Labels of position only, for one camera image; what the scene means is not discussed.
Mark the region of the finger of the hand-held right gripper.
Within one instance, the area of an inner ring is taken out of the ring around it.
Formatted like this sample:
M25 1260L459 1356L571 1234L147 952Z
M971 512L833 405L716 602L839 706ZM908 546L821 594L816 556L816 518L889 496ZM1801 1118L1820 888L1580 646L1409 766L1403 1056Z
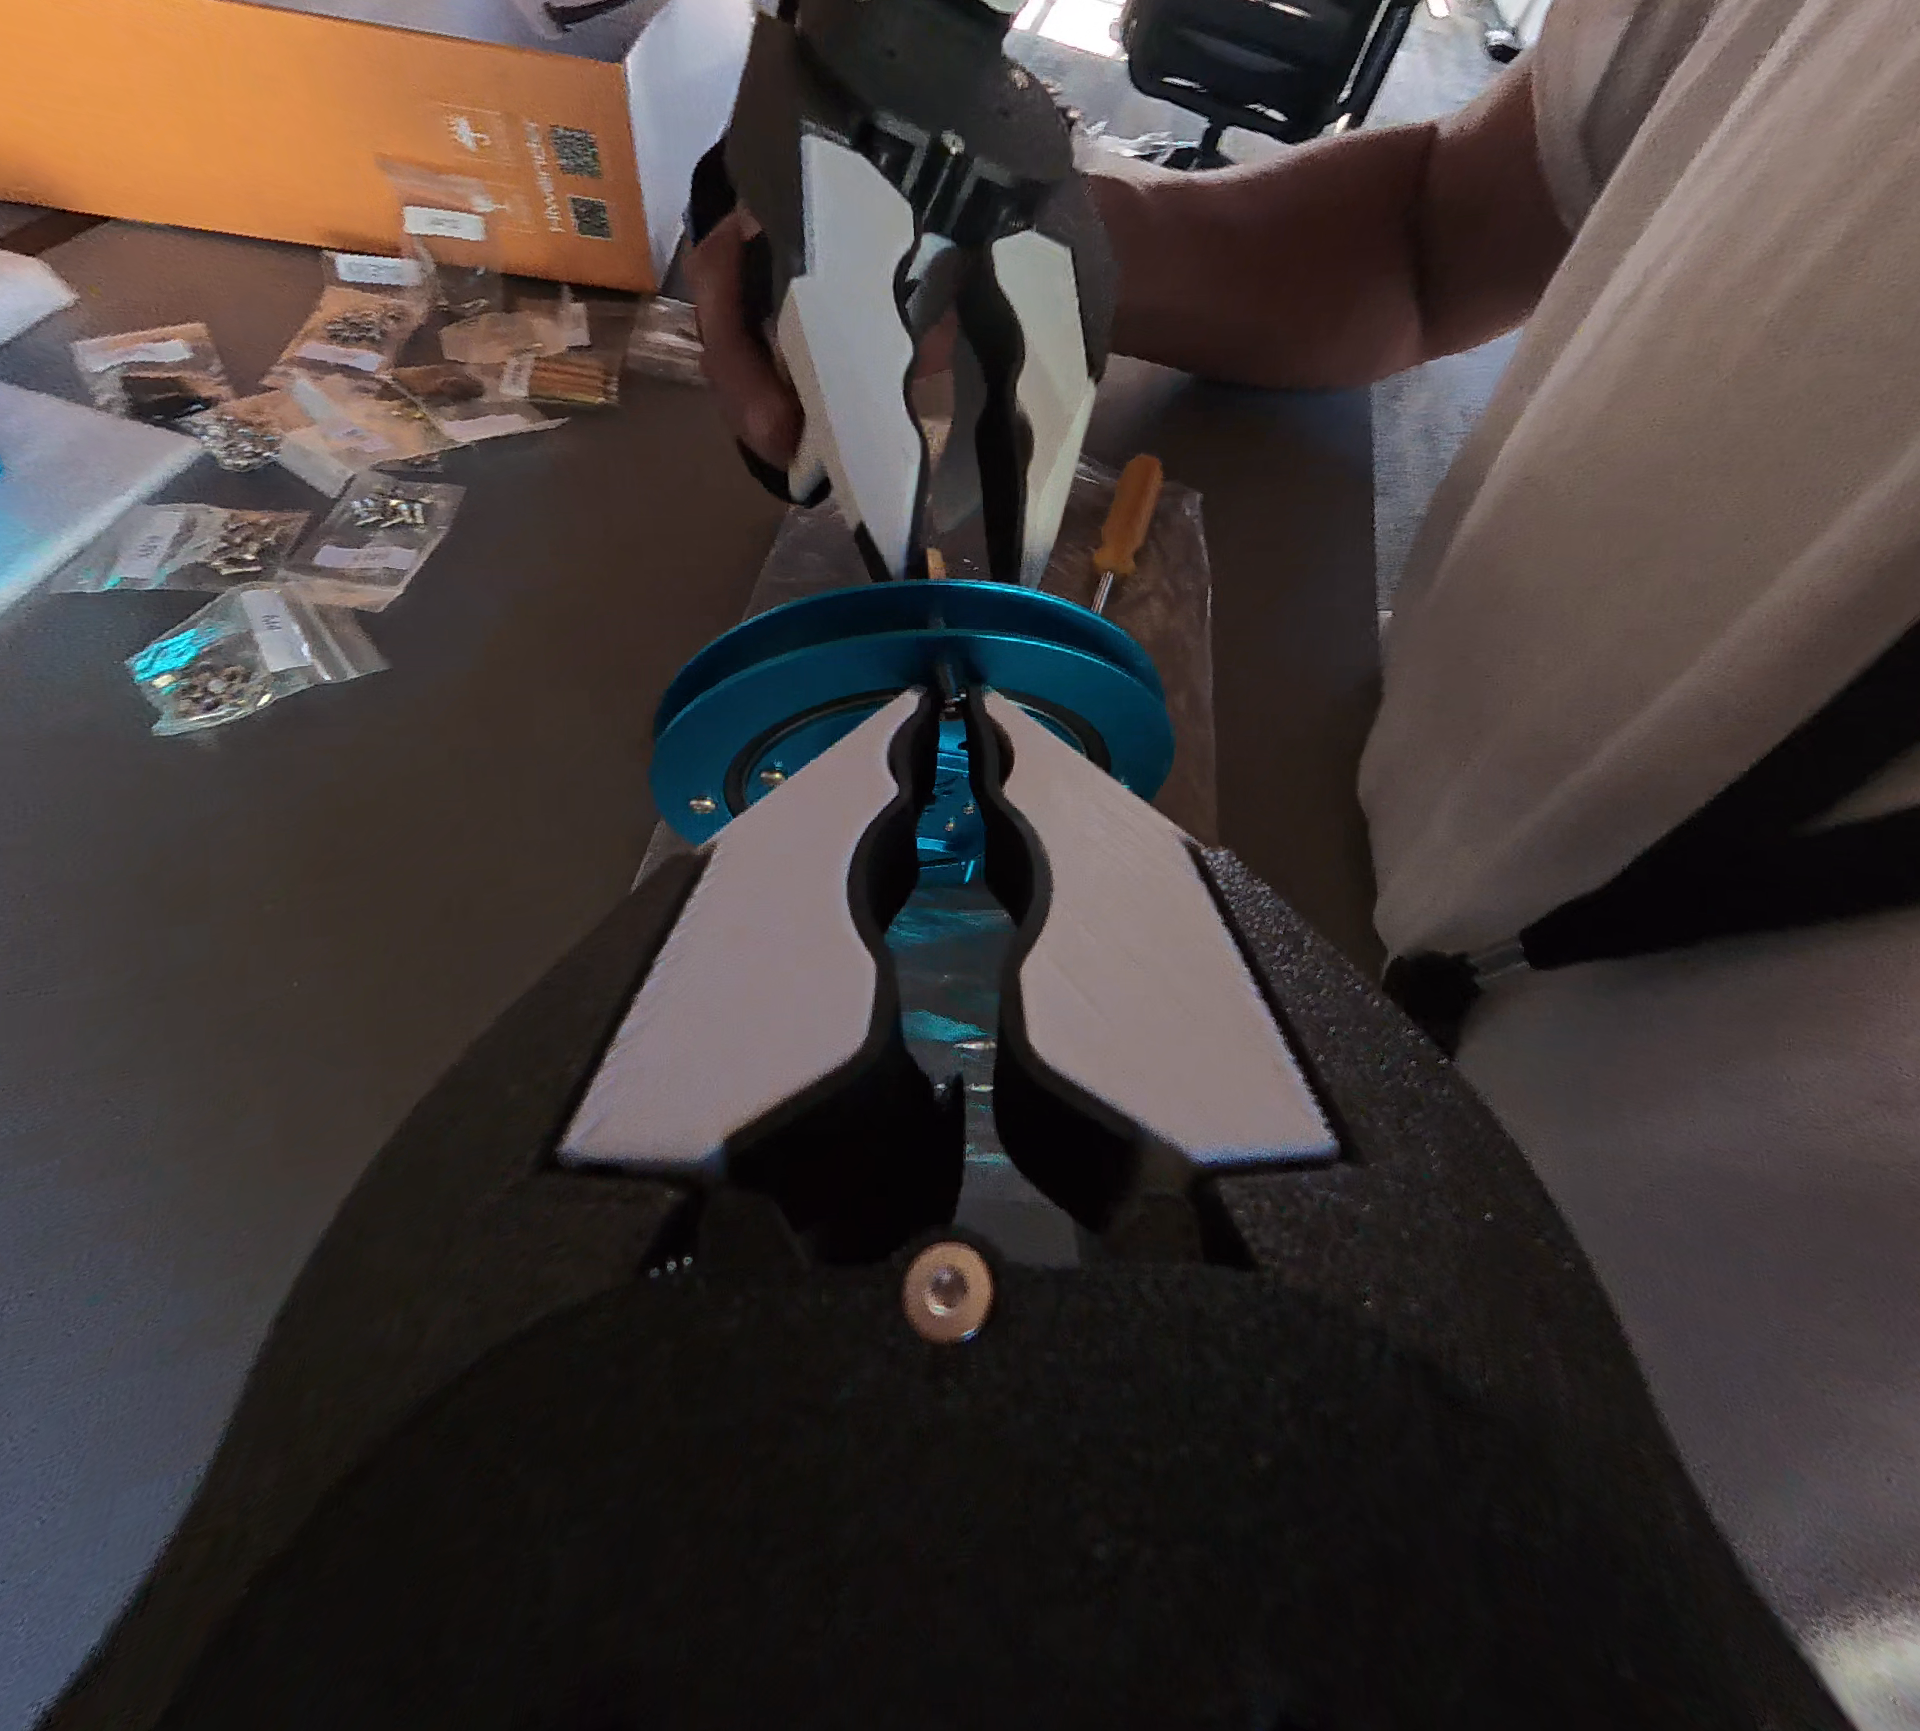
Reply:
M930 457L908 399L918 347L901 291L921 231L875 165L820 133L799 139L798 175L801 267L774 323L801 409L785 494L828 490L878 580L921 578Z
M979 349L979 504L990 574L1043 582L1091 423L1090 371L1072 253L1041 233L990 251Z

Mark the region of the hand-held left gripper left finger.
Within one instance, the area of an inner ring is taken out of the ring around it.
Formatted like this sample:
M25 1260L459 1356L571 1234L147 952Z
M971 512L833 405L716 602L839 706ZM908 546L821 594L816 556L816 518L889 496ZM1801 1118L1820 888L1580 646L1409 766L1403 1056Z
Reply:
M563 1168L720 1174L782 1108L883 1052L940 726L909 688L708 842L558 1142Z

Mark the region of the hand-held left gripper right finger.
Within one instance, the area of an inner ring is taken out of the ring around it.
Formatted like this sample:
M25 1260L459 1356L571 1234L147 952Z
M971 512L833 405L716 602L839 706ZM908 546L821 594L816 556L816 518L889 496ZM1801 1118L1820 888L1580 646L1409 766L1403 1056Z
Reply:
M1195 842L996 690L970 702L979 814L1023 904L1000 1060L1153 1168L1318 1168L1336 1132L1216 902Z

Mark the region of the orange handled screwdriver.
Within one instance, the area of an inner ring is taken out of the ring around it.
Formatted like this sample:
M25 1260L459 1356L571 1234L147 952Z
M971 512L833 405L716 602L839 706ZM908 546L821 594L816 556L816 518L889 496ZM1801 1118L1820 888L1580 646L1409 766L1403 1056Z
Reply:
M1088 610L1109 618L1113 598L1139 568L1164 492L1164 467L1153 455L1132 459L1116 476L1116 488L1090 558Z

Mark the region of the blue metal turntable disc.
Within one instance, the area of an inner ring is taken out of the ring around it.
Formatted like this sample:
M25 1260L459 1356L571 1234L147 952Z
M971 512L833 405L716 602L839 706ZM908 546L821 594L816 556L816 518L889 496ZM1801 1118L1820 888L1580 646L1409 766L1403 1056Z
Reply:
M912 582L798 598L687 662L653 716L659 822L704 844L901 692L934 690L934 618L946 620L963 688L1000 692L1132 794L1157 796L1176 734L1139 642L1045 592ZM934 764L920 868L927 884L963 884L979 876L988 842L963 722L937 722Z

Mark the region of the person's right forearm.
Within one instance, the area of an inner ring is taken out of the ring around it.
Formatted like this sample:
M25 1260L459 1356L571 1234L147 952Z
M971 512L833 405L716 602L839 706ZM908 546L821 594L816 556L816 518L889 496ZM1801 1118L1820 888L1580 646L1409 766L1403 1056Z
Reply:
M1247 391L1374 387L1515 331L1571 239L1541 167L1530 65L1441 121L1272 161L1088 175L1119 357Z

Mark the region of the person's right hand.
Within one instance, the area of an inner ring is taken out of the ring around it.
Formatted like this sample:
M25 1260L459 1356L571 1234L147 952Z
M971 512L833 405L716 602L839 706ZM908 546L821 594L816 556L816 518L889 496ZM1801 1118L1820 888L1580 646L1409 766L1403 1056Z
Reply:
M686 255L684 289L708 389L735 445L784 474L801 445L804 413L759 325L750 319L748 257L757 235L746 213L729 211Z

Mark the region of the clear plastic bag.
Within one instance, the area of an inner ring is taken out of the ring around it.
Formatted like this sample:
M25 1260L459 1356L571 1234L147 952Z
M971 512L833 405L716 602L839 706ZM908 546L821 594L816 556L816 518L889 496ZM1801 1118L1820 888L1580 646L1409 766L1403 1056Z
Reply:
M1041 586L1032 592L1090 608L1091 550L1099 536L1097 520L1107 512L1113 488L1116 480L1090 469L1073 476L1064 544L1050 562ZM988 584L983 552L981 538L974 530L949 536L946 556L953 560L953 574L948 582ZM851 570L851 536L825 516L794 512L779 528L776 548L762 572L759 608L743 622L812 594L863 588L865 584L853 584ZM1207 824L1213 800L1211 570L1202 506L1183 488L1172 488L1169 496L1160 498L1136 576L1117 590L1105 620L1146 650L1161 678L1172 722L1169 774L1157 796L1141 800L1160 800L1169 790L1177 820ZM983 838L990 838L979 806L976 810ZM684 896L687 900L702 872L708 842L717 832L704 844L687 844L680 832L672 834L684 850L682 866L692 880ZM979 1104L986 1098L983 1090L996 1056L1000 986L1013 942L1005 912L993 902L986 884L986 864L988 844L983 844L976 880L946 886L927 884L920 876L918 888L885 940L900 996L898 1036L861 1072L845 1072L820 1092L804 1094L782 1108L759 1138L774 1136L779 1128L794 1128L806 1110L825 1112L831 1098L850 1104L867 1086L875 1086L881 1100L889 1102L898 1096L894 1084L900 1076L905 1080L900 1102L904 1120L909 1124L949 1108L944 1090L951 1080L962 1084L962 1102ZM733 1150L720 1174L666 1176L687 1180L722 1176L731 1160L752 1150L755 1142Z

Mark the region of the black mesh office chair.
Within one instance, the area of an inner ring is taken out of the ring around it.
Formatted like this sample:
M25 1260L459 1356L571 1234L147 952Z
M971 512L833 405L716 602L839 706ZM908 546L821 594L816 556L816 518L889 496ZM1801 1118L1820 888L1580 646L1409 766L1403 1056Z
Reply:
M1197 143L1129 155L1176 173L1228 167L1223 135L1282 147L1366 123L1424 0L1123 0L1129 85L1203 123Z

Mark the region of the pile of small screw bags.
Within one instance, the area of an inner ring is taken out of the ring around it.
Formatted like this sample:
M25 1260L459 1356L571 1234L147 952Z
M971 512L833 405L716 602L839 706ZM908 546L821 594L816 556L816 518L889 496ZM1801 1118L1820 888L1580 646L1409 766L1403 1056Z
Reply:
M400 167L400 253L322 257L318 299L240 395L202 323L71 345L87 401L183 439L228 476L277 472L318 508L140 502L60 570L62 594L199 600L123 666L155 736L248 720L382 672L361 622L392 608L450 536L451 453L611 411L625 369L702 381L692 309L647 299L631 329L569 289L507 305L491 209L464 179Z

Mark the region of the orange cardboard box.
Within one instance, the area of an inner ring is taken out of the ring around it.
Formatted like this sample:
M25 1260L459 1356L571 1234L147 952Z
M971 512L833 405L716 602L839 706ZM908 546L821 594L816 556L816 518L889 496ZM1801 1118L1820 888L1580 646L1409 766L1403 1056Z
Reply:
M753 0L3 0L3 201L394 251L383 161L468 185L500 271L646 295Z

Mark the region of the white foam sheet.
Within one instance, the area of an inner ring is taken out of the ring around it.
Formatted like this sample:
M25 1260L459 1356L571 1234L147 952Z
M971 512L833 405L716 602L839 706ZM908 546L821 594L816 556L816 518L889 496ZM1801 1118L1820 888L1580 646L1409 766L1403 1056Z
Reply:
M191 439L2 387L2 614L199 457Z

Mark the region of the small white foam piece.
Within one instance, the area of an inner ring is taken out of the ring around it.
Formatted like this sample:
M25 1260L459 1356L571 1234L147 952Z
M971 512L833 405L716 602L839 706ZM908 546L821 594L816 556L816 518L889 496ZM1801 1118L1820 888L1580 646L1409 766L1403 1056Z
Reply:
M40 257L2 251L0 271L2 351L79 301L77 293Z

